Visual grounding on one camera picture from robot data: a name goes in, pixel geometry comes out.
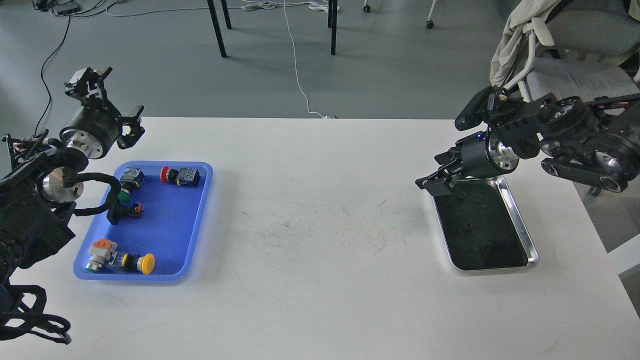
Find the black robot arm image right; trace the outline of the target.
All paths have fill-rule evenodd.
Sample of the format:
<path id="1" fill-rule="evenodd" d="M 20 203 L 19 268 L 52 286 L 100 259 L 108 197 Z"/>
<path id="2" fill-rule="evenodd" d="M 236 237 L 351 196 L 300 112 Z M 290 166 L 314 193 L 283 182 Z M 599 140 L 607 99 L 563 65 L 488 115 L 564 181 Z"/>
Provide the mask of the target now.
<path id="1" fill-rule="evenodd" d="M 578 96 L 548 93 L 526 102 L 506 88 L 478 91 L 454 121 L 460 132 L 485 123 L 435 156 L 438 169 L 415 181 L 431 196 L 454 194 L 464 178 L 512 173 L 519 161 L 546 155 L 551 176 L 597 191 L 621 193 L 640 171 L 639 95 Z"/>

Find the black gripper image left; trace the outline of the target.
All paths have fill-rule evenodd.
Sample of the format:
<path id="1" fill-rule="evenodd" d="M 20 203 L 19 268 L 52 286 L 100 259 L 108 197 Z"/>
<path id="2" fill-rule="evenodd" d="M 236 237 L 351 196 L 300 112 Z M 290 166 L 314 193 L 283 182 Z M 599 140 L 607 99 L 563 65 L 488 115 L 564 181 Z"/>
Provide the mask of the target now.
<path id="1" fill-rule="evenodd" d="M 80 150 L 89 159 L 105 157 L 115 141 L 119 149 L 130 149 L 146 132 L 141 119 L 144 105 L 135 107 L 131 116 L 109 115 L 114 105 L 108 99 L 105 79 L 112 71 L 111 66 L 102 71 L 87 67 L 64 83 L 64 93 L 80 101 L 81 107 L 60 130 L 59 138 L 64 146 Z"/>

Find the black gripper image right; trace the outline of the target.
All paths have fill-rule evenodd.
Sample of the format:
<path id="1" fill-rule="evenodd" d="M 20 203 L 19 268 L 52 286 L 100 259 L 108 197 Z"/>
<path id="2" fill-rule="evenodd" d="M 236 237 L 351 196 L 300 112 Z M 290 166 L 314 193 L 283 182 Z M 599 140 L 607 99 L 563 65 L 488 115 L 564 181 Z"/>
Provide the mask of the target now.
<path id="1" fill-rule="evenodd" d="M 494 135 L 477 133 L 464 139 L 461 146 L 452 146 L 434 156 L 438 169 L 414 184 L 430 196 L 448 196 L 458 190 L 458 183 L 467 177 L 489 179 L 510 174 L 518 167 L 519 157 L 512 148 Z"/>

